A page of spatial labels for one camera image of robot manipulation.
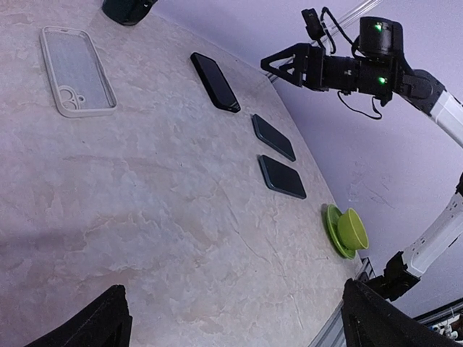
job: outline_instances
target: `green bowl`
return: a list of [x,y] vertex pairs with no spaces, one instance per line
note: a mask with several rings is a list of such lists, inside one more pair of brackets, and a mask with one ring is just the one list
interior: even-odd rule
[[341,243],[352,251],[368,248],[367,231],[359,215],[352,208],[339,217],[338,236]]

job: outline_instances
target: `marble table surface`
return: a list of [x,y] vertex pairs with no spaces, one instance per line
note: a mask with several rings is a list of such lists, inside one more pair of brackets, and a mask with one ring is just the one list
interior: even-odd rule
[[[0,8],[0,346],[35,340],[115,283],[131,346],[307,346],[360,260],[331,248],[320,209],[333,198],[284,104],[261,72],[156,11],[122,27],[100,5]],[[113,116],[58,113],[46,25],[90,33]],[[241,112],[211,104],[193,51],[220,63]],[[253,113],[292,141],[295,163],[257,140]],[[260,154],[297,169],[308,198],[269,190]]]

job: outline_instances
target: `black container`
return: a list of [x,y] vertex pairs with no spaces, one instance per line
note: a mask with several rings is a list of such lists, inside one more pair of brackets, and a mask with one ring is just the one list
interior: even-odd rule
[[158,0],[104,0],[103,12],[122,25],[135,25],[150,11]]

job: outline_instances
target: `black rectangular object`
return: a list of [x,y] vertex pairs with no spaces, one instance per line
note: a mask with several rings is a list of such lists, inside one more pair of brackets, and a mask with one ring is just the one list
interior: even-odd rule
[[300,199],[307,197],[297,171],[266,155],[258,160],[268,188]]
[[259,140],[290,159],[290,161],[296,161],[296,155],[287,137],[257,114],[252,116],[252,125],[254,126],[255,134]]
[[233,113],[241,111],[238,100],[217,63],[198,52],[194,52],[190,58],[214,106]]

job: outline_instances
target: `black smartphone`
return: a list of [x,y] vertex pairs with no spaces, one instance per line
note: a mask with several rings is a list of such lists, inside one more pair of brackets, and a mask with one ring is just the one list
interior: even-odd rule
[[267,155],[259,156],[259,165],[268,188],[300,199],[307,197],[296,170]]
[[214,106],[233,113],[239,112],[241,107],[238,100],[217,63],[198,52],[194,52],[190,58]]
[[252,125],[254,126],[255,134],[259,140],[290,159],[290,161],[296,161],[296,155],[287,137],[257,114],[252,116]]

